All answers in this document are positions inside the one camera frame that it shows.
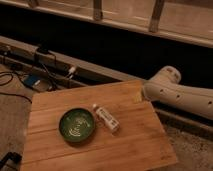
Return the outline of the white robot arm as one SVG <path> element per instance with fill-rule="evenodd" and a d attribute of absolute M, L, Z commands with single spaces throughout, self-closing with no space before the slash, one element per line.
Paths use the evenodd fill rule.
<path fill-rule="evenodd" d="M 181 73 L 165 66 L 143 86 L 143 95 L 149 101 L 169 106 L 213 120 L 213 89 L 180 84 Z"/>

